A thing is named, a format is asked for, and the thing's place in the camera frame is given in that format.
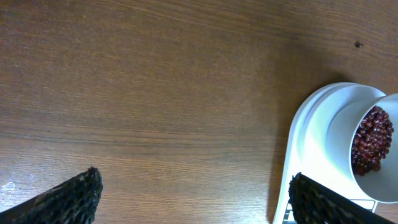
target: wood grain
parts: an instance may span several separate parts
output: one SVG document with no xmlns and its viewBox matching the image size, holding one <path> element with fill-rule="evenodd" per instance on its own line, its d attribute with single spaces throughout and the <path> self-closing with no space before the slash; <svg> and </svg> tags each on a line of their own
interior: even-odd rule
<svg viewBox="0 0 398 224">
<path fill-rule="evenodd" d="M 301 102 L 397 88 L 394 1 L 0 4 L 0 211 L 95 166 L 95 223 L 269 223 Z"/>
</svg>

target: bowl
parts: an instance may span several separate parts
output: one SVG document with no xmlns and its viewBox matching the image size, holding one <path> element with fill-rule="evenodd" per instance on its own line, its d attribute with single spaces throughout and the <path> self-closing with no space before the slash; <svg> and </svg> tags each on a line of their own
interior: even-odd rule
<svg viewBox="0 0 398 224">
<path fill-rule="evenodd" d="M 381 169 L 364 176 L 354 175 L 351 148 L 361 120 L 374 107 L 380 106 L 390 116 L 392 127 L 398 127 L 398 93 L 376 100 L 357 101 L 343 108 L 334 118 L 326 137 L 326 150 L 333 165 L 356 182 L 369 197 L 382 203 L 398 202 L 398 134 L 392 133 L 390 153 L 381 159 Z"/>
</svg>

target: scale platform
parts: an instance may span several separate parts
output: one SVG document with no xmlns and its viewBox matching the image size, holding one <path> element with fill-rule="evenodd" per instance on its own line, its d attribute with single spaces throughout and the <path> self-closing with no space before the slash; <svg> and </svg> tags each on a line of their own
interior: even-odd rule
<svg viewBox="0 0 398 224">
<path fill-rule="evenodd" d="M 326 135 L 333 118 L 344 107 L 385 96 L 382 91 L 357 83 L 334 83 L 310 95 L 296 112 L 289 131 L 279 201 L 273 224 L 293 224 L 289 183 L 298 172 L 374 212 L 377 201 L 367 196 L 330 162 Z"/>
</svg>

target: brown wooden surface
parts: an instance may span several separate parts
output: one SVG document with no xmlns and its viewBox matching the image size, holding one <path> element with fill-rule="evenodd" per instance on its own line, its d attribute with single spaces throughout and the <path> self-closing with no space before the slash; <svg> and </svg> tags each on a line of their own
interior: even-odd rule
<svg viewBox="0 0 398 224">
<path fill-rule="evenodd" d="M 0 4 L 0 211 L 95 166 L 95 223 L 268 223 L 301 102 L 397 92 L 395 1 Z"/>
</svg>

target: white stain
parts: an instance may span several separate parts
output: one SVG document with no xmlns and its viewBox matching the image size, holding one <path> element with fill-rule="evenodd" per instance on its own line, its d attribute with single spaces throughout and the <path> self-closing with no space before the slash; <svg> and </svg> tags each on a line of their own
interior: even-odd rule
<svg viewBox="0 0 398 224">
<path fill-rule="evenodd" d="M 15 184 L 13 182 L 8 182 L 1 186 L 1 190 L 14 190 L 15 189 Z"/>
</svg>

